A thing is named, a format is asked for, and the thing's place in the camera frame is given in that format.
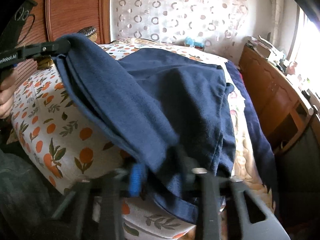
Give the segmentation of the left hand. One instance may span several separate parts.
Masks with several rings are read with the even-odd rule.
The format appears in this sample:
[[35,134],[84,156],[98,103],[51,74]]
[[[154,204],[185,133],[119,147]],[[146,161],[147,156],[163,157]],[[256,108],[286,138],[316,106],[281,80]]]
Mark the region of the left hand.
[[0,94],[0,117],[5,119],[9,116],[14,105],[15,82],[18,72],[14,68],[1,74],[1,94]]

